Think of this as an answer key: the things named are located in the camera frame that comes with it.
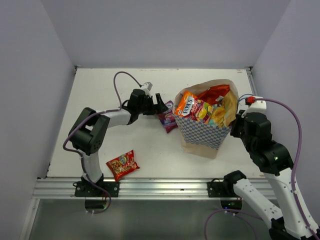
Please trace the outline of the purple Fox's candy bag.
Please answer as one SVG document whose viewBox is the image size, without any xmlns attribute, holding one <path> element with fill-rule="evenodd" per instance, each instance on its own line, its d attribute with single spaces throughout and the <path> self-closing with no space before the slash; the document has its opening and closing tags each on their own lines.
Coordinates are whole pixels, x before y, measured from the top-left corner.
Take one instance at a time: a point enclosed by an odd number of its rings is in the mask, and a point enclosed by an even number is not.
<svg viewBox="0 0 320 240">
<path fill-rule="evenodd" d="M 175 120 L 175 116 L 173 113 L 174 103 L 172 100 L 165 103 L 165 106 L 168 108 L 167 111 L 160 113 L 157 115 L 160 120 L 162 126 L 164 127 L 166 133 L 170 133 L 173 129 L 177 128 L 178 125 Z"/>
</svg>

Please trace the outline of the orange Fox's fruits candy bag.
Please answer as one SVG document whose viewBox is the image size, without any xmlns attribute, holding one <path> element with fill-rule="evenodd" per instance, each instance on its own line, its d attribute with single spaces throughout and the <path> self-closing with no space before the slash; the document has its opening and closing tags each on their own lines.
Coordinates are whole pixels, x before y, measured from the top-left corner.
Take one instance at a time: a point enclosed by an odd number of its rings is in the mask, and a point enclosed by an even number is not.
<svg viewBox="0 0 320 240">
<path fill-rule="evenodd" d="M 179 117 L 208 124 L 213 110 L 214 107 L 212 105 L 199 99 L 193 93 L 186 91 L 178 106 L 175 108 L 174 114 Z"/>
</svg>

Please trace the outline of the aluminium table edge rail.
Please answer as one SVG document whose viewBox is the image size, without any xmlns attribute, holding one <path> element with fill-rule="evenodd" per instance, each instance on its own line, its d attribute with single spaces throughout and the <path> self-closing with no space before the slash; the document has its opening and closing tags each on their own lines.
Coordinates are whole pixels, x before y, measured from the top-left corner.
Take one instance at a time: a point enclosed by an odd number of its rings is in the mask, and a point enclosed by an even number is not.
<svg viewBox="0 0 320 240">
<path fill-rule="evenodd" d="M 255 83 L 254 83 L 254 78 L 253 78 L 253 67 L 252 66 L 247 66 L 244 68 L 246 70 L 246 73 L 247 73 L 247 76 L 248 76 L 248 80 L 249 80 L 249 84 L 250 84 L 250 87 L 251 87 L 251 91 L 253 94 L 257 94 L 257 89 L 256 89 L 256 86 L 255 86 Z"/>
</svg>

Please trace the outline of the red rice cracker snack bag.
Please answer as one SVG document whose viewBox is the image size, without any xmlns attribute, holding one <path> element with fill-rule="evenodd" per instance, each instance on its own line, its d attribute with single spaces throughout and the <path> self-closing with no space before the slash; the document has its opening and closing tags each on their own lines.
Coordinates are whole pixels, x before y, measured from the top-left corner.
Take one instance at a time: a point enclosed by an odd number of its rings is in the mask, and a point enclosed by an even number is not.
<svg viewBox="0 0 320 240">
<path fill-rule="evenodd" d="M 114 180 L 119 182 L 121 178 L 140 169 L 135 161 L 134 150 L 130 150 L 106 163 L 113 174 Z"/>
</svg>

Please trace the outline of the red chip bag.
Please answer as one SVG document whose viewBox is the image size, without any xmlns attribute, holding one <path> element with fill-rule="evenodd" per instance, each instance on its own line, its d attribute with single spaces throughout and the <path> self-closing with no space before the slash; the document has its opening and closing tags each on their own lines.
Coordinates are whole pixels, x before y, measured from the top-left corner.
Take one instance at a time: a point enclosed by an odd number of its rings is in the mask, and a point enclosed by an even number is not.
<svg viewBox="0 0 320 240">
<path fill-rule="evenodd" d="M 198 94 L 197 97 L 210 105 L 214 105 L 220 103 L 229 91 L 229 84 L 221 84 L 208 88 L 204 92 Z"/>
</svg>

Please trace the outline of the front aluminium mounting rail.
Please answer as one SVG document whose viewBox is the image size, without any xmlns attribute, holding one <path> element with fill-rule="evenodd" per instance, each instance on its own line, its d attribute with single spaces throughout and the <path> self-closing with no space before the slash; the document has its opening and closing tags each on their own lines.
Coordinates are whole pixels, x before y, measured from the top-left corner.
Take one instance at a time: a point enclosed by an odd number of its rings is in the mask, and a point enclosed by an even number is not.
<svg viewBox="0 0 320 240">
<path fill-rule="evenodd" d="M 75 199 L 78 178 L 53 177 L 38 179 L 33 199 Z M 120 182 L 118 196 L 113 200 L 207 200 L 208 178 L 127 178 Z"/>
</svg>

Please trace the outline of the beige kraft chips bag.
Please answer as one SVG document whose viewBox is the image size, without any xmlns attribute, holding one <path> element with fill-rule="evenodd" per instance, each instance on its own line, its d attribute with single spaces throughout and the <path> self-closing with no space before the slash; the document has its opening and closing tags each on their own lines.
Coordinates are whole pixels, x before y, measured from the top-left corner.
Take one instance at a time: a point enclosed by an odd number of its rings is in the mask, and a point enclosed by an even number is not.
<svg viewBox="0 0 320 240">
<path fill-rule="evenodd" d="M 208 125 L 214 127 L 229 127 L 231 122 L 236 119 L 238 101 L 230 90 L 222 99 L 217 107 L 213 108 L 212 114 L 207 122 Z"/>
</svg>

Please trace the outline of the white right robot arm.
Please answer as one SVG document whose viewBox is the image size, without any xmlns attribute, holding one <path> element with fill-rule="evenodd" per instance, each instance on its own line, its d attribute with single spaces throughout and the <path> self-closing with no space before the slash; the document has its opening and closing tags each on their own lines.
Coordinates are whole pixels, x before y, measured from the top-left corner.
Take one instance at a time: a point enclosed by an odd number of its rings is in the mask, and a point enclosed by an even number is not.
<svg viewBox="0 0 320 240">
<path fill-rule="evenodd" d="M 240 110 L 231 136 L 241 139 L 253 163 L 269 182 L 278 206 L 262 195 L 239 170 L 223 178 L 223 192 L 245 200 L 268 227 L 273 240 L 318 240 L 320 227 L 298 195 L 294 163 L 287 148 L 274 141 L 271 122 L 260 112 Z"/>
</svg>

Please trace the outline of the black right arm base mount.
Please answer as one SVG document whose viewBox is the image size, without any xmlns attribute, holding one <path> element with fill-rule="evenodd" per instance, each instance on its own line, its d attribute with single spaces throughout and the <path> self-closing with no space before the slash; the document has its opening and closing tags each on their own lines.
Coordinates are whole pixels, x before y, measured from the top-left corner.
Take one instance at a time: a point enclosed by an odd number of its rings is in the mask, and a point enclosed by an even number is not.
<svg viewBox="0 0 320 240">
<path fill-rule="evenodd" d="M 214 178 L 206 183 L 209 198 L 238 198 L 234 193 L 233 186 L 224 180 Z"/>
</svg>

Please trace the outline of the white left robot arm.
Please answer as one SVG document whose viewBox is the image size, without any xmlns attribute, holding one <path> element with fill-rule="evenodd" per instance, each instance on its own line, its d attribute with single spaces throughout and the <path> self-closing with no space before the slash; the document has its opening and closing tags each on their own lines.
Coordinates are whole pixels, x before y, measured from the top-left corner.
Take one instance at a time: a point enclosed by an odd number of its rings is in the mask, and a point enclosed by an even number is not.
<svg viewBox="0 0 320 240">
<path fill-rule="evenodd" d="M 102 146 L 107 130 L 116 126 L 134 123 L 140 115 L 152 116 L 166 112 L 168 107 L 159 93 L 156 102 L 146 89 L 134 89 L 128 100 L 117 109 L 96 111 L 90 107 L 82 110 L 68 133 L 62 147 L 65 151 L 80 156 L 82 178 L 87 181 L 86 190 L 92 196 L 103 193 L 103 173 L 100 168 L 98 151 Z"/>
</svg>

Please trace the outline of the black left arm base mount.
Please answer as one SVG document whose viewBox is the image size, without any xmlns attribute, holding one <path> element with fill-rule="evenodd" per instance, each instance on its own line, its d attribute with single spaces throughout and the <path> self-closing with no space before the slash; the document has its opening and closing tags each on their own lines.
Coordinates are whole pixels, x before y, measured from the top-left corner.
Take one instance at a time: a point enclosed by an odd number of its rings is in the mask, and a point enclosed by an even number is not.
<svg viewBox="0 0 320 240">
<path fill-rule="evenodd" d="M 115 181 L 98 181 L 96 183 L 100 188 L 106 190 L 112 198 L 119 196 L 120 183 Z M 75 187 L 74 196 L 75 197 L 85 197 L 85 198 L 94 198 L 94 197 L 104 197 L 107 196 L 106 193 L 86 180 L 81 180 L 74 182 L 72 184 Z"/>
</svg>

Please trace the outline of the checkered paper bag blue handles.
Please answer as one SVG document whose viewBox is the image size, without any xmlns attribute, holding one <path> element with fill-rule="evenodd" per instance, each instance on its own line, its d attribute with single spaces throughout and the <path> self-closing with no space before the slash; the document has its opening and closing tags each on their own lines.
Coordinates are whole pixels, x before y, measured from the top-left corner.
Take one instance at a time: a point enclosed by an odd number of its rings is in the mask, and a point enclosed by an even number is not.
<svg viewBox="0 0 320 240">
<path fill-rule="evenodd" d="M 233 81 L 229 79 L 214 79 L 184 88 L 176 95 L 173 101 L 172 112 L 181 133 L 181 146 L 186 153 L 214 159 L 232 129 L 233 121 L 229 127 L 217 127 L 175 115 L 175 109 L 186 91 L 197 96 L 208 88 L 218 85 L 229 85 L 229 91 L 234 93 L 238 101 L 238 90 Z M 217 107 L 221 102 L 213 104 L 213 108 Z"/>
</svg>

